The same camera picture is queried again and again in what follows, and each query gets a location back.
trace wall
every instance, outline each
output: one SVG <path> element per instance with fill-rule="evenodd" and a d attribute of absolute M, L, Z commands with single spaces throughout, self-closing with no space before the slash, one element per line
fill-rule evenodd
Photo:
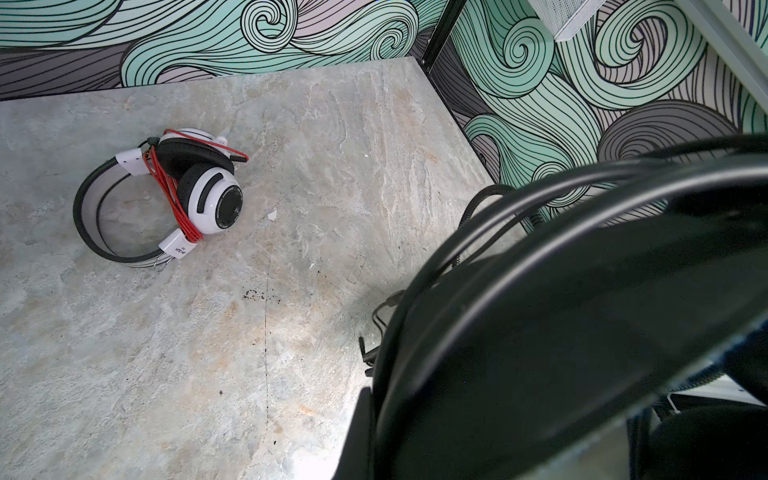
<path fill-rule="evenodd" d="M 446 1 L 3 2 L 0 99 L 418 54 Z"/>
<path fill-rule="evenodd" d="M 766 4 L 726 0 L 761 46 Z M 766 130 L 765 114 L 672 0 L 608 0 L 557 44 L 525 0 L 468 0 L 431 76 L 494 180 L 516 187 L 658 147 Z M 610 186 L 570 192 L 541 215 Z"/>

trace black ear pad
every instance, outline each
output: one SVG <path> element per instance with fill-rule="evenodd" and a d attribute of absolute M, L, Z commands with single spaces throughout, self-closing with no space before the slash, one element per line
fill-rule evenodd
<path fill-rule="evenodd" d="M 200 177 L 203 176 L 205 172 L 209 171 L 211 168 L 214 168 L 214 167 L 218 167 L 218 165 L 213 165 L 213 164 L 192 165 L 192 168 L 187 170 L 187 172 L 181 176 L 181 180 L 179 180 L 179 186 L 176 187 L 176 196 L 179 198 L 179 203 L 181 204 L 181 208 L 184 209 L 184 213 L 186 213 L 187 215 L 189 214 L 189 212 L 187 211 L 187 204 L 190 203 L 190 195 L 192 194 L 192 189 L 194 188 L 194 185 L 197 183 Z"/>
<path fill-rule="evenodd" d="M 165 172 L 176 180 L 180 180 L 193 165 L 197 164 L 212 164 L 215 167 L 222 167 L 232 175 L 235 173 L 235 166 L 226 155 L 198 141 L 169 138 L 160 142 L 155 151 Z"/>

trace marble surface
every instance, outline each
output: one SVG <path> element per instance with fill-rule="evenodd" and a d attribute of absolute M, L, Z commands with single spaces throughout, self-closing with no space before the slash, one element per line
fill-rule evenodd
<path fill-rule="evenodd" d="M 240 220 L 163 269 L 96 256 L 71 219 L 79 184 L 184 126 L 251 156 Z M 0 158 L 13 479 L 329 478 L 372 308 L 490 184 L 412 58 L 6 101 Z M 104 206 L 127 250 L 173 224 L 132 180 Z"/>

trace headphones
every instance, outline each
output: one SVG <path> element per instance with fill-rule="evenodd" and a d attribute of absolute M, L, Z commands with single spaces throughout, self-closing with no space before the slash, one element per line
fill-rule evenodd
<path fill-rule="evenodd" d="M 107 260 L 146 267 L 187 255 L 203 235 L 232 227 L 243 208 L 243 191 L 235 180 L 233 162 L 248 156 L 227 146 L 225 137 L 196 129 L 166 130 L 139 147 L 120 152 L 83 181 L 74 198 L 72 215 L 88 247 Z M 104 199 L 130 176 L 151 174 L 170 203 L 179 228 L 138 257 L 121 257 L 104 241 L 99 217 Z"/>

